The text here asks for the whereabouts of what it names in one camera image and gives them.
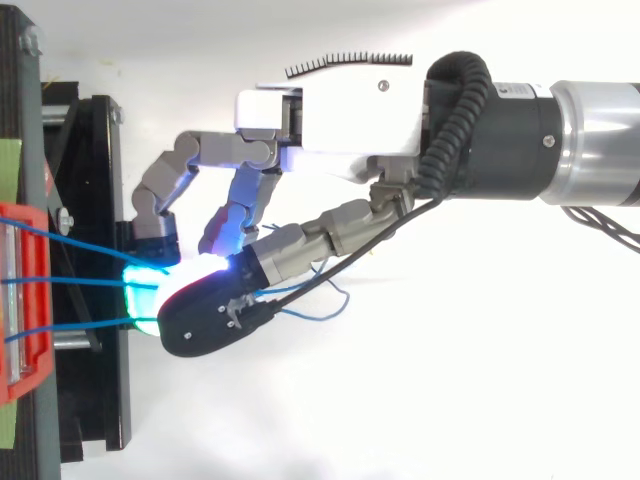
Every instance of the blue wire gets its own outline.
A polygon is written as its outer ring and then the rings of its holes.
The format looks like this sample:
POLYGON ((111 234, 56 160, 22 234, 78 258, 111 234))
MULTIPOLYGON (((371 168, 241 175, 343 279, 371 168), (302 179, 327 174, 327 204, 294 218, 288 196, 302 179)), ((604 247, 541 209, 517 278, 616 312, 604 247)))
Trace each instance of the blue wire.
MULTIPOLYGON (((320 270, 316 270, 315 268, 311 267, 311 270, 313 270, 314 272, 316 272, 316 275, 319 275, 320 270)), ((303 320, 311 320, 313 322, 324 322, 326 320, 331 320, 332 318, 336 318, 338 315, 340 315, 342 312, 344 312, 347 309, 347 306, 349 305, 349 302, 351 301, 351 294, 349 292, 347 292, 346 290, 341 289, 340 287, 338 287, 333 280, 329 279, 327 280, 327 282, 329 284, 331 284, 331 286, 338 292, 341 293, 342 295, 344 295, 344 302, 342 303, 342 306, 336 310, 335 312, 325 316, 325 317, 312 317, 310 315, 305 315, 304 313, 300 313, 300 312, 296 312, 294 310, 289 310, 287 308, 283 308, 282 310, 280 310, 282 313, 286 313, 287 315, 292 315, 294 317, 298 317, 298 318, 302 318, 303 320)))
POLYGON ((101 280, 98 278, 76 278, 76 277, 20 277, 4 278, 0 280, 3 285, 22 283, 66 283, 68 285, 94 285, 98 287, 119 287, 119 288, 144 288, 146 290, 157 290, 157 285, 147 285, 146 283, 122 282, 120 280, 101 280))
MULTIPOLYGON (((278 228, 280 228, 278 225, 276 225, 275 223, 271 224, 271 225, 263 225, 263 228, 266 228, 268 230, 277 230, 278 228)), ((324 262, 322 262, 322 265, 320 265, 320 268, 318 270, 316 270, 315 268, 313 268, 313 266, 311 267, 311 270, 313 270, 314 275, 312 277, 315 278, 318 275, 320 275, 322 273, 322 271, 324 270, 324 267, 327 265, 327 260, 325 260, 324 262)), ((289 292, 291 290, 297 290, 298 288, 302 287, 303 285, 305 285, 307 282, 303 282, 303 283, 299 283, 298 285, 293 285, 291 287, 285 287, 285 288, 274 288, 271 290, 261 290, 256 292, 256 296, 260 296, 260 295, 266 295, 266 294, 271 294, 271 293, 284 293, 284 292, 289 292)), ((344 312, 347 309, 347 306, 349 305, 349 302, 351 301, 351 294, 349 292, 347 292, 346 290, 341 289, 340 287, 338 287, 333 280, 329 279, 327 280, 327 282, 338 292, 341 293, 342 295, 344 295, 344 302, 342 303, 342 306, 336 310, 335 312, 326 315, 324 317, 313 317, 311 315, 306 315, 304 313, 300 313, 300 312, 296 312, 294 310, 289 310, 287 308, 283 308, 282 310, 280 310, 282 313, 286 313, 287 315, 292 315, 294 317, 298 317, 298 318, 302 318, 303 320, 311 320, 313 322, 324 322, 326 320, 331 320, 332 318, 336 318, 338 315, 340 315, 342 312, 344 312)))
POLYGON ((41 235, 43 237, 49 238, 51 240, 56 240, 61 243, 66 243, 68 245, 73 245, 74 247, 84 248, 85 250, 91 250, 98 253, 104 253, 106 255, 111 255, 112 257, 121 258, 122 260, 126 260, 131 263, 135 263, 137 265, 141 265, 143 267, 152 268, 153 270, 159 270, 165 275, 169 275, 169 272, 162 267, 154 265, 145 260, 141 260, 139 258, 134 257, 133 255, 128 255, 123 252, 119 252, 118 250, 113 250, 112 248, 101 247, 99 245, 93 245, 91 243, 81 242, 80 240, 74 240, 72 238, 63 237, 62 235, 58 235, 57 233, 46 232, 44 230, 40 230, 39 228, 32 227, 30 225, 26 225, 21 222, 16 222, 15 220, 11 220, 8 218, 0 217, 0 223, 4 223, 6 225, 11 225, 13 227, 21 228, 22 230, 26 230, 27 232, 35 233, 37 235, 41 235))
POLYGON ((114 320, 101 320, 99 322, 87 322, 87 323, 62 323, 59 325, 47 325, 46 327, 33 328, 31 330, 25 330, 24 332, 17 333, 4 339, 4 343, 10 343, 15 340, 19 340, 29 335, 42 332, 58 332, 64 330, 89 330, 92 328, 104 328, 115 327, 117 325, 126 325, 135 321, 142 320, 140 318, 116 318, 114 320))

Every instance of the coiled black cable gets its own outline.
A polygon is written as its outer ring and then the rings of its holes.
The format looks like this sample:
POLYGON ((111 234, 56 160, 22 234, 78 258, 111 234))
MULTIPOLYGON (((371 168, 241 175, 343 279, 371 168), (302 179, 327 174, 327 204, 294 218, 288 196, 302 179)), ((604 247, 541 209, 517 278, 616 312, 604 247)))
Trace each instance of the coiled black cable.
POLYGON ((416 178, 416 198, 443 200, 451 168, 473 133, 473 126, 482 113, 491 87, 491 75, 478 55, 454 52, 435 62, 427 72, 427 80, 457 81, 462 92, 456 106, 436 138, 420 159, 416 178))

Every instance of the screw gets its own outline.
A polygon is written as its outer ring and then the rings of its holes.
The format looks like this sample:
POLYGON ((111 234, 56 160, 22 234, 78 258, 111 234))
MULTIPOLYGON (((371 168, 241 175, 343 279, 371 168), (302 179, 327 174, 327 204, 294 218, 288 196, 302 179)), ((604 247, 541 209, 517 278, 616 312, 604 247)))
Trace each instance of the screw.
POLYGON ((20 48, 27 55, 31 55, 32 57, 39 57, 42 55, 42 45, 41 41, 39 41, 39 28, 35 25, 31 25, 27 27, 25 31, 20 35, 20 48))
POLYGON ((547 148, 551 148, 556 144, 556 139, 553 135, 547 135, 542 139, 542 144, 547 148))
POLYGON ((124 123, 124 110, 122 107, 113 107, 111 109, 111 120, 116 125, 122 125, 124 123))
POLYGON ((58 231, 60 235, 64 235, 65 237, 69 235, 69 231, 71 227, 75 225, 74 218, 69 215, 69 210, 65 207, 62 207, 58 210, 58 231))

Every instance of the glowing object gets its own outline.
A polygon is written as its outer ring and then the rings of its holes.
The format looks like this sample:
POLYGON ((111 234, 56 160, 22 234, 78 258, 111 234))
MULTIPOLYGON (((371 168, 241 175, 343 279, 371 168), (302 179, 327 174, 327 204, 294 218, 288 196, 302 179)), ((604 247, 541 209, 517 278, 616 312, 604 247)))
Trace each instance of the glowing object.
MULTIPOLYGON (((207 253, 167 267, 169 275, 151 268, 128 265, 122 272, 123 281, 158 287, 157 290, 126 287, 125 299, 129 316, 132 318, 156 318, 162 304, 178 290, 218 270, 226 270, 228 266, 225 258, 207 253)), ((135 322, 135 326, 144 333, 160 336, 158 322, 141 320, 135 322)))

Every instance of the red frame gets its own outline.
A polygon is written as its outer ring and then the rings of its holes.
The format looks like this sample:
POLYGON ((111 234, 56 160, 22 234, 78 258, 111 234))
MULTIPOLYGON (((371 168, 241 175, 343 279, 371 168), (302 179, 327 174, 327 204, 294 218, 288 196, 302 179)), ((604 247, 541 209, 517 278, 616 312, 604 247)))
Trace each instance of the red frame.
MULTIPOLYGON (((31 227, 48 231, 47 213, 26 205, 0 203, 0 216, 31 227)), ((46 237, 20 231, 22 247, 22 276, 48 277, 49 240, 46 237)), ((24 301, 24 328, 44 327, 52 324, 51 286, 48 283, 25 283, 22 287, 24 301)), ((20 381, 8 385, 8 365, 4 351, 4 322, 0 321, 0 405, 8 403, 30 392, 53 371, 53 334, 36 333, 25 337, 27 365, 31 373, 20 381)))

